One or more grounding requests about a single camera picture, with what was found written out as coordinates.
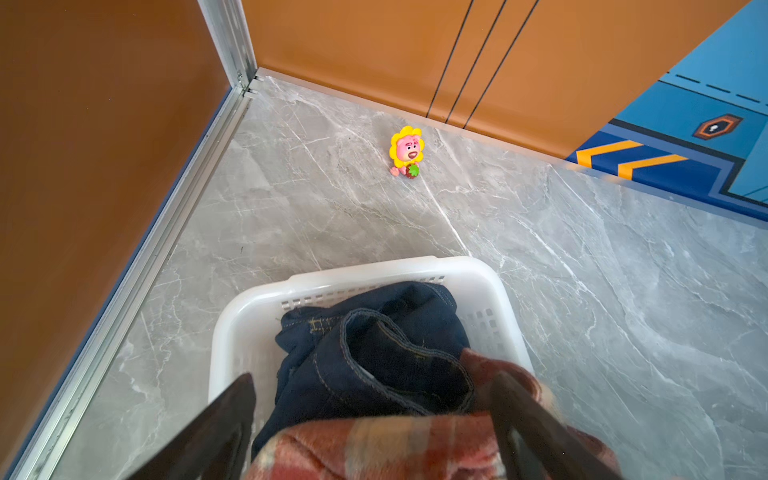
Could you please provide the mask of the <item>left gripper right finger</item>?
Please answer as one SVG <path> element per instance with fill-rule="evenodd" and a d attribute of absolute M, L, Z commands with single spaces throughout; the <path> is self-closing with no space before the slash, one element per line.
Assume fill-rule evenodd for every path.
<path fill-rule="evenodd" d="M 490 414 L 509 479 L 619 479 L 507 373 L 491 384 Z"/>

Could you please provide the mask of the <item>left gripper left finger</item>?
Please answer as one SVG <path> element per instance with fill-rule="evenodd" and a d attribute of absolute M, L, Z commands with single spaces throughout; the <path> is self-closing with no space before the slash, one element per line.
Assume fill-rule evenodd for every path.
<path fill-rule="evenodd" d="M 249 373 L 236 378 L 132 479 L 238 479 L 242 475 L 256 405 Z"/>

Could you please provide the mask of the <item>red plaid skirt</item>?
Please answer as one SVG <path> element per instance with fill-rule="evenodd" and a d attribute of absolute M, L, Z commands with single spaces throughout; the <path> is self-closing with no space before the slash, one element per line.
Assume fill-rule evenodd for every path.
<path fill-rule="evenodd" d="M 475 386 L 466 413 L 368 416 L 304 422 L 273 436 L 255 455 L 251 479 L 509 479 L 490 414 L 499 373 L 511 375 L 588 451 L 621 475 L 600 439 L 563 423 L 551 392 L 525 368 L 466 349 L 460 357 Z"/>

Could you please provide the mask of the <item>white plastic laundry basket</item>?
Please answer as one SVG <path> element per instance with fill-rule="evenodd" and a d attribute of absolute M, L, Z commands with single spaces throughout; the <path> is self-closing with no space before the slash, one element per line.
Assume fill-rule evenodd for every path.
<path fill-rule="evenodd" d="M 466 349 L 533 373 L 506 290 L 498 275 L 477 259 L 428 256 L 395 260 L 300 274 L 251 288 L 225 307 L 216 324 L 209 380 L 209 394 L 216 397 L 240 375 L 252 376 L 257 399 L 248 470 L 255 458 L 253 441 L 274 410 L 277 373 L 287 355 L 275 341 L 282 317 L 295 308 L 331 307 L 406 281 L 438 284 L 450 291 L 470 342 Z"/>

